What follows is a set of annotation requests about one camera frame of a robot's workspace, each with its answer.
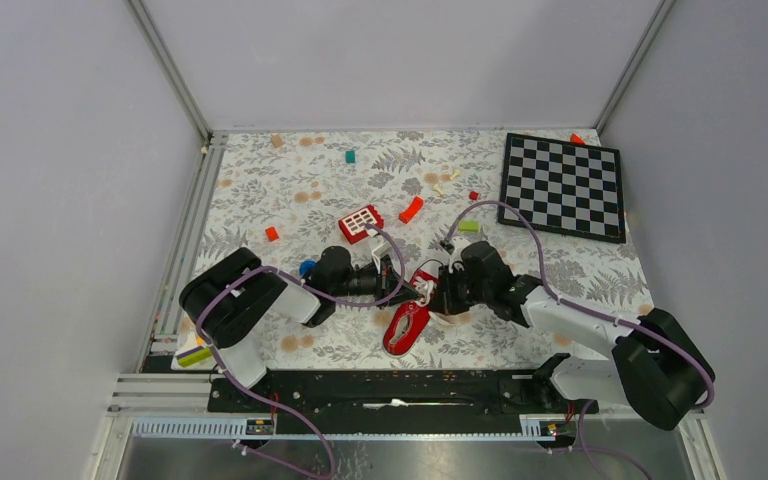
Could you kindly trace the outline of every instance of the table surface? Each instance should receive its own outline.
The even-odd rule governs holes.
[[[594,130],[518,130],[567,140],[577,133],[599,145]],[[407,272],[446,255],[435,248],[471,190],[498,199],[508,131],[378,131],[282,133],[275,148],[268,133],[231,134],[211,200],[194,276],[246,246],[263,259],[298,275],[299,264],[317,259],[330,245],[342,245],[353,262],[370,261],[370,241],[350,246],[337,221],[367,204],[384,218],[385,230],[401,248]],[[355,150],[357,163],[345,152]],[[460,175],[454,177],[455,170]],[[439,184],[445,192],[432,190]],[[409,224],[398,214],[414,196],[425,205]],[[537,273],[534,242],[523,228],[496,223],[496,209],[479,208],[468,219],[483,227],[515,274]],[[280,239],[269,242],[268,227]],[[612,310],[646,312],[651,297],[628,235],[623,245],[538,232],[546,250],[550,283],[564,295],[585,298]],[[306,328],[268,316],[252,331],[272,369],[533,368],[558,352],[600,358],[592,350],[550,332],[524,329],[475,307],[453,326],[433,320],[410,352],[399,358],[381,347],[395,307],[338,308],[323,325]],[[187,319],[180,333],[192,328]],[[210,368],[212,361],[193,368]]]

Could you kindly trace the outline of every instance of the chessboard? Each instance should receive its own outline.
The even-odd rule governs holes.
[[[620,152],[509,133],[500,198],[535,230],[625,243]],[[525,228],[499,207],[497,220]]]

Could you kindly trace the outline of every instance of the metal frame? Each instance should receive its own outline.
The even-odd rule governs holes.
[[[126,0],[125,3],[130,7],[134,19],[140,26],[143,35],[145,35],[146,42],[149,47],[151,47],[151,50],[160,65],[160,69],[163,70],[163,73],[172,85],[172,91],[175,92],[175,96],[178,97],[178,101],[180,101],[181,106],[184,107],[184,112],[186,112],[187,118],[190,119],[193,127],[199,135],[201,135],[202,140],[206,142],[208,138],[210,138],[210,126],[201,114],[201,110],[199,110],[198,104],[196,104],[189,88],[187,88],[187,84],[181,76],[181,71],[178,70],[178,67],[175,65],[175,61],[172,59],[169,49],[166,48],[166,44],[163,42],[163,37],[160,36],[160,32],[158,32],[157,26],[155,26],[151,15],[148,13],[145,3],[143,3],[142,0]]]
[[[111,399],[109,413],[104,419],[102,434],[105,436],[97,452],[95,467],[90,478],[114,480],[124,459],[128,441],[135,436],[163,438],[226,438],[227,435],[206,433],[199,425],[236,425],[246,418],[259,418],[260,414],[227,414],[207,412],[210,395],[208,375],[203,374],[125,374],[119,377]],[[562,415],[520,415],[525,429],[540,421],[562,420]],[[591,419],[636,419],[628,407],[616,406],[590,415]],[[135,429],[136,425],[163,424],[158,430]],[[697,480],[726,480],[719,453],[714,446],[704,412],[688,414],[679,424],[679,432]],[[281,435],[282,440],[316,440],[314,435]],[[527,441],[528,435],[328,435],[332,441]]]
[[[134,419],[126,416],[106,417],[110,430],[101,450],[101,458],[90,478],[95,480],[116,480],[125,458],[125,449],[131,439]]]
[[[213,135],[210,146],[207,147],[207,152],[201,158],[193,175],[187,192],[186,206],[175,233],[174,247],[169,254],[155,303],[152,304],[151,321],[142,343],[138,365],[142,364],[150,351],[168,351],[170,346],[174,350],[174,343],[158,340],[171,339],[176,336],[180,328],[184,314],[175,299],[192,279],[199,243],[207,221],[210,199],[213,198],[213,190],[216,187],[216,179],[219,176],[227,142],[227,134]]]
[[[628,63],[626,63],[619,80],[617,80],[617,84],[614,86],[614,90],[611,92],[611,96],[608,97],[608,103],[602,108],[602,113],[599,114],[599,118],[596,119],[596,123],[593,125],[597,134],[602,135],[608,123],[610,123],[611,117],[614,116],[617,106],[620,104],[623,96],[625,96],[625,92],[634,79],[637,69],[640,68],[640,64],[643,62],[646,54],[649,53],[652,42],[655,41],[655,37],[658,36],[658,32],[664,26],[664,21],[667,19],[667,15],[669,15],[676,1],[661,0],[658,8],[655,9],[655,14],[652,15],[649,24],[646,25],[643,36],[640,37],[640,41],[637,43],[637,47],[634,48],[631,58],[628,59]]]

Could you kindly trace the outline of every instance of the white enclosure wall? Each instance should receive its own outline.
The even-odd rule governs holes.
[[[768,478],[768,2],[678,2],[604,140],[652,295],[718,374],[729,478]]]
[[[0,2],[0,480],[79,478],[199,147],[124,2]]]
[[[592,126],[658,0],[149,0],[214,129]]]

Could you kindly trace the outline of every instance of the red toy block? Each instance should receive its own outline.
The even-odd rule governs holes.
[[[275,230],[275,227],[269,227],[266,229],[266,238],[268,238],[270,242],[274,242],[281,237],[278,236],[278,230]]]
[[[413,197],[413,201],[411,202],[410,206],[407,210],[399,214],[399,220],[402,221],[402,223],[408,223],[413,219],[413,216],[416,215],[416,212],[419,211],[420,208],[422,208],[422,205],[425,202],[419,198],[419,197]]]
[[[337,222],[337,226],[340,227],[346,240],[354,245],[369,236],[369,232],[365,228],[365,225],[369,223],[378,228],[384,228],[384,219],[381,218],[381,215],[378,215],[378,212],[372,205],[367,205],[356,212],[346,215]]]

